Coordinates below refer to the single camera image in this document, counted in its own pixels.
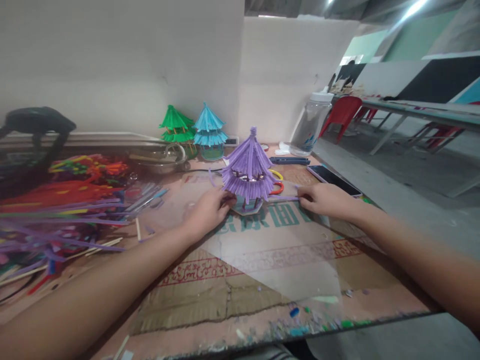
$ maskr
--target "ceiling light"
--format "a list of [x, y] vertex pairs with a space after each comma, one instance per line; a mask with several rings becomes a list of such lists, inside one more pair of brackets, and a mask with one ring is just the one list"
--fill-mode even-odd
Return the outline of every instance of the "ceiling light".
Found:
[[401, 18], [401, 20], [405, 20], [406, 18], [409, 18], [411, 17], [413, 14], [415, 14], [418, 10], [420, 10], [420, 8], [425, 5], [425, 3], [427, 2], [427, 0], [418, 0], [416, 3], [414, 3], [412, 6], [410, 6], [410, 8], [408, 9], [408, 11], [405, 13], [405, 15], [403, 15], [403, 17]]

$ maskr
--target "clear plastic sheet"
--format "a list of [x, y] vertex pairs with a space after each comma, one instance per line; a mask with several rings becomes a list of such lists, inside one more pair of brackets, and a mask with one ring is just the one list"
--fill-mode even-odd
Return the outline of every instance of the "clear plastic sheet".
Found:
[[[217, 174], [213, 181], [222, 185]], [[283, 184], [282, 196], [296, 195], [295, 184]], [[180, 224], [211, 187], [208, 174], [189, 175], [155, 212], [155, 222], [164, 229]], [[306, 213], [298, 201], [272, 200], [264, 202], [255, 215], [231, 212], [200, 247], [290, 301], [337, 297], [341, 303], [333, 234], [328, 227], [328, 218]]]

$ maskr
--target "white wall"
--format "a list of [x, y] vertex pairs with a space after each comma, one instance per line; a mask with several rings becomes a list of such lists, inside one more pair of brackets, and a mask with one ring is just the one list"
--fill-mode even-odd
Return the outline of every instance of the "white wall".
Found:
[[244, 0], [8, 0], [0, 116], [50, 106], [79, 131], [158, 137], [168, 104], [203, 101], [245, 138], [287, 139], [357, 21], [244, 18]]
[[244, 19], [238, 135], [288, 140], [310, 93], [328, 85], [357, 21]]
[[168, 104], [207, 101], [236, 132], [243, 0], [9, 0], [0, 114], [50, 106], [79, 131], [159, 136]]

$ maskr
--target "concrete floor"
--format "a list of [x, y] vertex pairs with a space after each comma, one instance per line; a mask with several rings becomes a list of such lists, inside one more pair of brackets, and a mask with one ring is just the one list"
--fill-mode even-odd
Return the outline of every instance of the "concrete floor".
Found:
[[[344, 136], [339, 145], [336, 132], [326, 133], [314, 152], [389, 214], [480, 260], [480, 188], [454, 199], [443, 195], [480, 174], [480, 136], [465, 132], [436, 155], [421, 148], [404, 153], [389, 141], [370, 156], [382, 135], [373, 133], [380, 121], [362, 123], [357, 135]], [[411, 136], [424, 123], [408, 118], [395, 137]], [[309, 346], [322, 360], [480, 359], [480, 342], [449, 314], [324, 336], [309, 340]]]

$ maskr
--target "green wall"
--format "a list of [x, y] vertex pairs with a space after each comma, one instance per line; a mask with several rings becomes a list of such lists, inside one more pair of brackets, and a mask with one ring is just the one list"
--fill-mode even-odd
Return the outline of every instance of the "green wall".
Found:
[[360, 63], [369, 63], [374, 57], [375, 52], [380, 46], [380, 43], [384, 39], [386, 33], [387, 30], [383, 30], [354, 37], [346, 49], [345, 55], [343, 56], [363, 55]]
[[405, 24], [383, 58], [384, 62], [420, 60], [447, 27], [457, 10], [415, 19]]

